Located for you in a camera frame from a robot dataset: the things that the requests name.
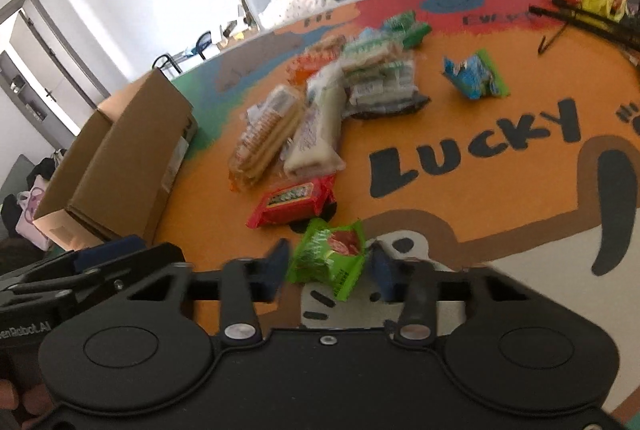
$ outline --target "blue snack package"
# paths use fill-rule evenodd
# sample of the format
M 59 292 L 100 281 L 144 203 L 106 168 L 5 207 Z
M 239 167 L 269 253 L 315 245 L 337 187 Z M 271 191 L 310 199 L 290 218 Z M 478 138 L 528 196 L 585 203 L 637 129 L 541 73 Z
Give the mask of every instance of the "blue snack package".
M 463 95 L 472 100 L 478 100 L 483 96 L 505 97 L 510 94 L 484 49 L 471 55 L 460 64 L 444 57 L 444 72 L 442 74 Z

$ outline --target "dark green snack package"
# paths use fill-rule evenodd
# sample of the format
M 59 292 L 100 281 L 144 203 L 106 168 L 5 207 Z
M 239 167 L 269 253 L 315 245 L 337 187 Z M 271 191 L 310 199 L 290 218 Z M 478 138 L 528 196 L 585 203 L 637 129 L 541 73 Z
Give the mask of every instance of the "dark green snack package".
M 365 261 L 362 222 L 330 228 L 313 219 L 293 253 L 287 270 L 289 282 L 323 282 L 334 288 L 337 300 L 347 300 Z

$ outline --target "white label on box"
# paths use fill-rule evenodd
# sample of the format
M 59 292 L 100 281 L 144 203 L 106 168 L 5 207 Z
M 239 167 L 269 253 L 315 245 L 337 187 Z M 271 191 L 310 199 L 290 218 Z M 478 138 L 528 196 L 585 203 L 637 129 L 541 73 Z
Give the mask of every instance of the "white label on box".
M 178 175 L 178 170 L 180 170 L 180 165 L 182 164 L 182 160 L 184 160 L 184 155 L 187 153 L 188 148 L 189 144 L 187 140 L 181 137 L 175 146 L 174 153 L 169 161 L 169 166 L 164 173 L 164 178 L 162 178 L 162 188 L 164 188 L 167 193 L 171 191 L 174 185 L 175 177 Z

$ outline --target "desk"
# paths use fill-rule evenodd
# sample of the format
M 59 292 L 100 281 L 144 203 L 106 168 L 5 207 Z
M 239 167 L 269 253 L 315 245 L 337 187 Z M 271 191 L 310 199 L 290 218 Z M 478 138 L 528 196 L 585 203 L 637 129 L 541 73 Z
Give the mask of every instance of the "desk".
M 287 61 L 305 46 L 413 8 L 434 29 L 415 53 L 417 85 L 433 101 L 414 116 L 343 123 L 347 167 L 335 184 L 332 223 L 363 219 L 367 238 L 402 241 L 394 245 L 399 258 L 428 254 L 450 269 L 490 263 L 591 319 L 621 353 L 605 408 L 630 419 L 640 408 L 640 120 L 630 105 L 640 106 L 638 77 L 614 46 L 576 30 L 538 57 L 543 33 L 559 25 L 529 16 L 530 4 L 546 1 L 359 0 L 180 76 L 175 85 L 201 131 L 158 241 L 179 245 L 196 269 L 262 255 L 280 237 L 297 241 L 288 227 L 244 225 L 265 188 L 229 191 L 226 162 L 240 115 L 286 80 Z M 472 102 L 440 74 L 443 55 L 464 60 L 480 48 L 510 97 Z M 300 304 L 309 302 L 301 288 L 286 287 L 263 322 L 297 325 Z M 216 330 L 216 309 L 202 307 L 198 321 Z

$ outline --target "cardboard box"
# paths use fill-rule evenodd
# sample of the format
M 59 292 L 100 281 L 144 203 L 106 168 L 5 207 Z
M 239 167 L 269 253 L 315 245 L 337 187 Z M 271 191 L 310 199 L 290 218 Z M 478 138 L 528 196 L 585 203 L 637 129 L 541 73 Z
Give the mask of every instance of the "cardboard box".
M 151 243 L 188 143 L 191 104 L 156 69 L 106 99 L 56 170 L 34 224 L 65 250 Z

